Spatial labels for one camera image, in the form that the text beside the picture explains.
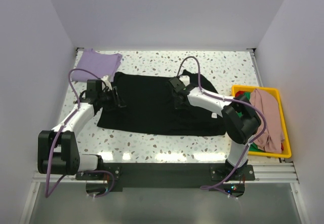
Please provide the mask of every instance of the green cloth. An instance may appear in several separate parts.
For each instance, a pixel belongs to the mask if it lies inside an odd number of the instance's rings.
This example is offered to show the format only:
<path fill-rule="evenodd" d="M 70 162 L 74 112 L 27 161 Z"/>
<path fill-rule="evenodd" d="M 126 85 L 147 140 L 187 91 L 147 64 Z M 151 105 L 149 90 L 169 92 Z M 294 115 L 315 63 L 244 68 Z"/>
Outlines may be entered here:
<path fill-rule="evenodd" d="M 245 92 L 244 96 L 246 96 L 247 99 L 250 100 L 251 92 Z M 251 144 L 249 151 L 250 152 L 264 152 L 264 151 L 258 149 L 258 146 L 256 144 L 254 144 L 254 143 Z"/>

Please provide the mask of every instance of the white table surface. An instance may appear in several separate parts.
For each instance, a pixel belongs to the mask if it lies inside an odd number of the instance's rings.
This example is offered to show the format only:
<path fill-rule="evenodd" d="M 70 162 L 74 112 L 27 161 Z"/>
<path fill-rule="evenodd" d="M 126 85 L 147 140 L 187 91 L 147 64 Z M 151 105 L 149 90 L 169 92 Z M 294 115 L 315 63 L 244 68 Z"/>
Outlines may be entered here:
<path fill-rule="evenodd" d="M 75 65 L 82 51 L 76 57 Z M 218 93 L 231 94 L 232 85 L 257 86 L 257 76 L 249 52 L 213 52 L 213 51 L 100 51 L 103 54 L 120 53 L 123 55 L 118 71 L 127 74 L 146 76 L 175 76 L 181 61 L 187 56 L 196 56 L 200 62 L 201 74 L 214 85 Z M 184 63 L 184 68 L 197 72 L 193 60 Z M 73 82 L 78 93 L 86 89 L 86 84 Z M 60 121 L 73 108 L 75 96 L 68 88 Z M 101 111 L 92 118 L 77 136 L 80 154 L 99 154 L 104 162 L 188 162 L 220 163 L 224 162 L 230 150 L 230 138 L 227 135 L 164 136 L 132 133 L 97 127 Z M 249 156 L 250 162 L 277 163 L 276 158 Z"/>

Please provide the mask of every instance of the terrazzo table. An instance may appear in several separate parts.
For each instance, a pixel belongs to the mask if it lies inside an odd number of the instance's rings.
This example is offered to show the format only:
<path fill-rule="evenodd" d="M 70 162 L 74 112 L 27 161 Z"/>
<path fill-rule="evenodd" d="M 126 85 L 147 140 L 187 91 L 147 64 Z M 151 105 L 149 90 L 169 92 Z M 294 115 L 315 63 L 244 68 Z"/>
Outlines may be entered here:
<path fill-rule="evenodd" d="M 98 51 L 103 54 L 123 55 L 118 71 L 146 76 L 175 76 L 181 61 L 196 56 L 201 74 L 214 85 L 218 93 L 231 94 L 234 84 L 258 86 L 257 76 L 249 52 L 214 51 Z M 82 51 L 76 56 L 76 67 Z M 191 59 L 183 69 L 197 72 Z M 73 82 L 78 93 L 86 89 L 86 83 Z M 60 114 L 62 121 L 72 110 L 75 96 L 68 88 Z M 97 127 L 101 111 L 97 113 L 77 136 L 80 154 L 99 154 L 104 162 L 128 163 L 223 163 L 230 150 L 231 139 L 227 135 L 213 137 L 164 136 L 109 130 Z M 249 156 L 250 162 L 277 163 L 278 159 Z"/>

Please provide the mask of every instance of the gray floor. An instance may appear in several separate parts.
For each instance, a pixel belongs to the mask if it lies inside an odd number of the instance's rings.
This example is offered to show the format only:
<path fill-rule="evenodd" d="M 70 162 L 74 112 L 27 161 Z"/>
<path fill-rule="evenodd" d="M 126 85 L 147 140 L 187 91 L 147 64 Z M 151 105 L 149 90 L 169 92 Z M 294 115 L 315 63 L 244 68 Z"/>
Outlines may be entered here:
<path fill-rule="evenodd" d="M 124 189 L 93 201 L 85 184 L 62 183 L 48 199 L 40 186 L 31 223 L 301 222 L 289 184 L 249 184 L 239 201 L 194 189 Z"/>

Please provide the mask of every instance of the pink towel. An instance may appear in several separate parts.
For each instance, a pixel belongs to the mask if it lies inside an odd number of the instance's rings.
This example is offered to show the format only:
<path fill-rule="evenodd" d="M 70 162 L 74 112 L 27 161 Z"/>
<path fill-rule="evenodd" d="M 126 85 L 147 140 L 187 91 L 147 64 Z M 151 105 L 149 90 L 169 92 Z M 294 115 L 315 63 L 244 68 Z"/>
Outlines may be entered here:
<path fill-rule="evenodd" d="M 281 142 L 285 139 L 285 136 L 281 128 L 279 105 L 277 100 L 268 92 L 255 89 L 251 93 L 250 102 L 263 113 L 267 121 L 267 129 L 254 141 L 254 143 L 260 150 L 280 154 Z M 263 122 L 261 123 L 257 134 L 262 129 Z"/>

